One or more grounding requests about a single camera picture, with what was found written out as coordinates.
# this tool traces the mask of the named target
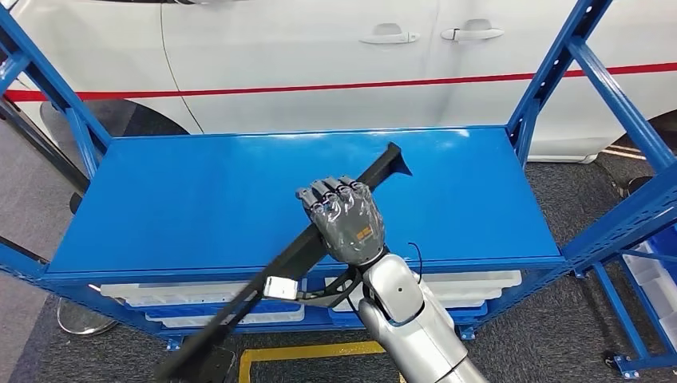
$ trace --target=cable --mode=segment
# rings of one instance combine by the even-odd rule
[[[357,315],[358,318],[359,318],[358,310],[355,308],[355,305],[353,304],[353,301],[350,299],[350,295],[348,295],[348,298],[346,298],[346,299],[348,299],[348,304],[350,305],[350,308],[353,310],[353,312],[355,313],[355,315]]]
[[[421,249],[418,248],[416,243],[407,242],[406,244],[416,247],[416,251],[418,252],[418,284],[420,285],[421,280],[423,279],[423,258],[421,257]]]
[[[421,249],[418,248],[418,245],[413,242],[408,242],[408,245],[411,245],[413,247],[416,247],[416,252],[418,253],[418,282],[416,282],[418,285],[421,284],[421,280],[423,280],[423,257],[421,257]],[[346,300],[348,301],[348,305],[350,305],[350,308],[353,310],[353,313],[355,315],[358,315],[358,310],[355,308],[355,304],[353,303],[352,299],[350,299],[350,295],[346,297]]]

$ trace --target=robotic arm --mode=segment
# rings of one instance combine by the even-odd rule
[[[388,251],[383,218],[366,185],[329,177],[296,196],[329,254],[361,274],[356,280],[363,281],[365,298],[358,315],[409,383],[487,382],[467,358],[444,307],[404,259]],[[267,282],[267,295],[284,298],[273,281]]]

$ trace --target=red stripe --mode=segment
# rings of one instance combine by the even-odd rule
[[[677,62],[662,64],[629,65],[608,68],[611,74],[633,73],[658,73],[677,71]],[[385,88],[390,86],[412,85],[448,85],[467,84],[472,82],[516,81],[530,80],[534,73],[494,74],[488,76],[430,78],[425,80],[405,81],[381,81],[360,82],[355,84],[329,84],[329,85],[300,85],[300,86],[276,86],[266,88],[242,88],[242,89],[206,89],[206,90],[159,90],[159,91],[124,91],[124,92],[76,92],[82,100],[114,100],[124,98],[156,98],[156,97],[179,97],[179,96],[215,96],[222,94],[246,94],[246,93],[274,93],[274,92],[300,92],[308,90],[331,90],[331,89],[360,89],[360,88]],[[582,70],[569,70],[565,77],[582,77]],[[8,90],[5,95],[14,102],[45,101],[45,96],[37,90]]]

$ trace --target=yellow floor tape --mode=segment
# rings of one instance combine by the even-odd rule
[[[240,383],[249,382],[249,371],[255,361],[288,361],[293,359],[312,359],[315,357],[344,357],[347,355],[367,355],[384,353],[377,342],[338,343],[334,345],[303,345],[297,347],[279,347],[274,349],[246,349],[240,357]]]

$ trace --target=round metal base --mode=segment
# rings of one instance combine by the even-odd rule
[[[64,298],[59,298],[57,321],[66,333],[75,335],[98,335],[117,324],[110,318]]]

